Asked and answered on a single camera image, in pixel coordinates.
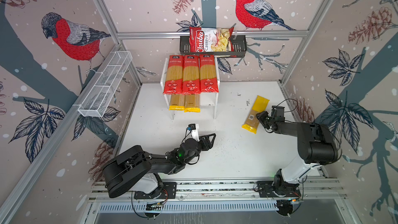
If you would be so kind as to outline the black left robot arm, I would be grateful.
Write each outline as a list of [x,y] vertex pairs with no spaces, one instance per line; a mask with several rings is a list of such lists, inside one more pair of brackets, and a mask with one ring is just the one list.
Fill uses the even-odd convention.
[[174,175],[182,171],[186,165],[193,165],[194,158],[199,158],[202,151],[213,148],[216,134],[199,136],[183,141],[178,148],[165,155],[156,155],[143,151],[140,145],[135,145],[112,160],[105,163],[102,173],[105,188],[110,198],[119,197],[147,174]]

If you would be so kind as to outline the red spaghetti bag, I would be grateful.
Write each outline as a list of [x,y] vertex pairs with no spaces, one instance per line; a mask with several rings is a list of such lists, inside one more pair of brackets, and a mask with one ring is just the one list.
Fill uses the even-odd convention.
[[200,68],[198,56],[184,56],[182,94],[200,94]]
[[182,94],[183,56],[169,58],[163,94]]
[[202,93],[218,93],[217,71],[213,55],[200,55],[200,88]]

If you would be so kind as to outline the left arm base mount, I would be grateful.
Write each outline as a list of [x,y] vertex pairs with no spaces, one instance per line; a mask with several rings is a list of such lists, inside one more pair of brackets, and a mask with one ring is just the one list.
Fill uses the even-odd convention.
[[144,193],[142,191],[136,191],[134,193],[135,200],[166,200],[175,199],[177,190],[176,182],[165,182],[162,185],[155,188],[150,193]]

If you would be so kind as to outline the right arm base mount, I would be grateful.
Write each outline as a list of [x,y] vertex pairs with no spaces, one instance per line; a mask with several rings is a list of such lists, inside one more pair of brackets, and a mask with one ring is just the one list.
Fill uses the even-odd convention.
[[300,198],[301,192],[299,184],[291,184],[282,181],[275,183],[274,181],[258,181],[256,189],[260,198]]

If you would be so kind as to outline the yellow Pastatime pasta bag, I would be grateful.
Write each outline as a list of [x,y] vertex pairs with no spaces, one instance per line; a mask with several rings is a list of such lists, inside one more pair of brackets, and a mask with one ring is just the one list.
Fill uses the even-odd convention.
[[185,95],[172,94],[169,105],[170,111],[184,111],[185,110]]

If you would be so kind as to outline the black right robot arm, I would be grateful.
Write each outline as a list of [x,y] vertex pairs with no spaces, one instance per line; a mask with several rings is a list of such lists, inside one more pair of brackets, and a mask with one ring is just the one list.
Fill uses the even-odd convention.
[[282,196],[297,190],[299,180],[311,169],[335,163],[339,158],[335,139],[326,125],[288,122],[284,113],[284,107],[272,106],[271,113],[256,114],[266,130],[297,138],[298,155],[274,176],[273,191]]

